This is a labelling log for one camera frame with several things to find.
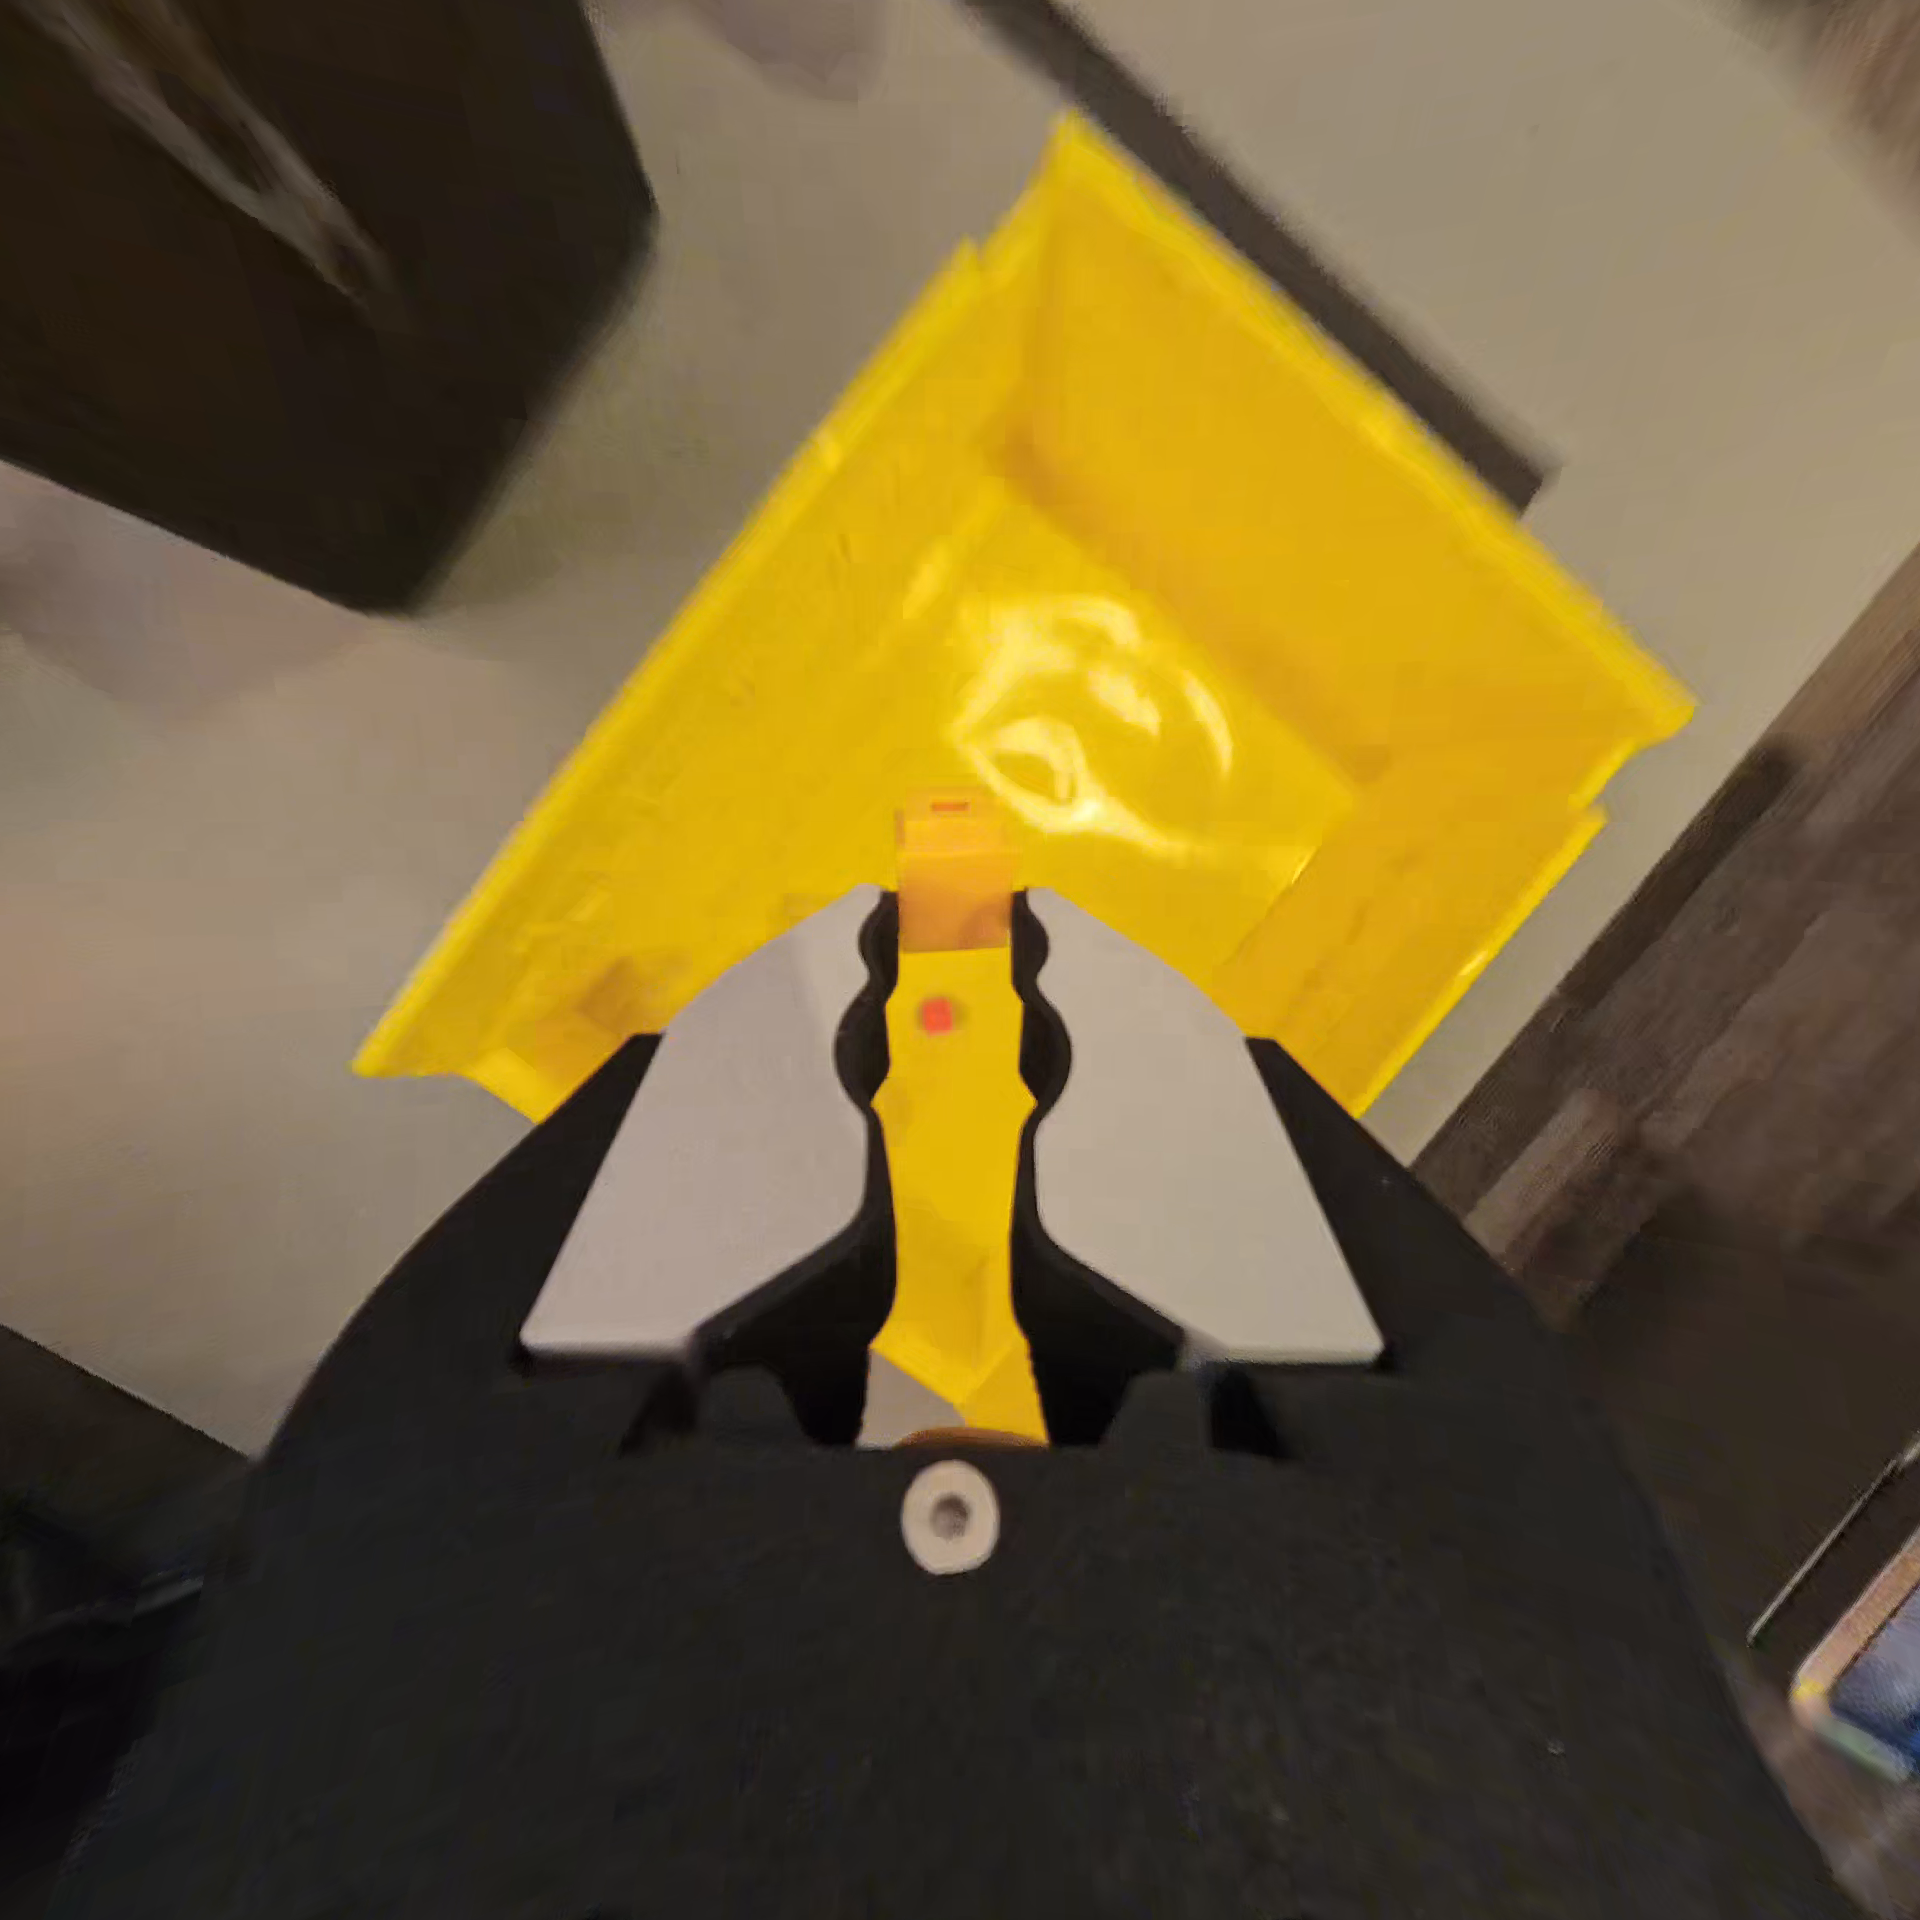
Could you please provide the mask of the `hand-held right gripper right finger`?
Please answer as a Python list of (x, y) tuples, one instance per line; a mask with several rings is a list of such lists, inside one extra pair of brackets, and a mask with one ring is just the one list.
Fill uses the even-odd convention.
[(1099, 1442), (1137, 1380), (1367, 1370), (1379, 1324), (1251, 1042), (1066, 893), (1014, 908), (1011, 1308), (1046, 1439)]

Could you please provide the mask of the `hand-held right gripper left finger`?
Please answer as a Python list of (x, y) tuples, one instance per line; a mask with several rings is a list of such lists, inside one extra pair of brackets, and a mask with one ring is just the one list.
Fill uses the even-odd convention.
[(897, 901), (855, 884), (662, 1030), (519, 1327), (541, 1362), (772, 1375), (805, 1436), (852, 1445), (897, 1295), (875, 1112)]

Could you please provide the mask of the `yellow cube block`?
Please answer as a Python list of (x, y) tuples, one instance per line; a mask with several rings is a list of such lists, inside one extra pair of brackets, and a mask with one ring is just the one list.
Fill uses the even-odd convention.
[(894, 876), (904, 954), (1008, 948), (1020, 881), (1008, 812), (981, 786), (910, 796), (896, 812)]

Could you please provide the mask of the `yellow plastic bin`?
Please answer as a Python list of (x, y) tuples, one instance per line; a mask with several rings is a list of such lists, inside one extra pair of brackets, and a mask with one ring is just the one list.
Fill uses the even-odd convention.
[[(662, 1031), (855, 886), (900, 806), (984, 787), (1020, 880), (1248, 1038), (1371, 1309), (1365, 1200), (1272, 1070), (1364, 1113), (1682, 732), (1690, 692), (1399, 402), (1141, 167), (1060, 125), (491, 857), (358, 1058), (534, 1121), (568, 1197), (476, 1193), (506, 1355)], [(962, 1020), (917, 1030), (922, 995)], [(1005, 948), (904, 954), (875, 1091), (896, 1295), (871, 1362), (1047, 1444), (1011, 1308), (1033, 1096)], [(1218, 1374), (1371, 1374), (1225, 1367)]]

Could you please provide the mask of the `black drawer cabinet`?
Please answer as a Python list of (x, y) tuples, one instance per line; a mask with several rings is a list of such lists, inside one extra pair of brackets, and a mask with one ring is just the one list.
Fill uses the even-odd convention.
[(586, 4), (4, 4), (4, 468), (408, 612), (655, 222)]

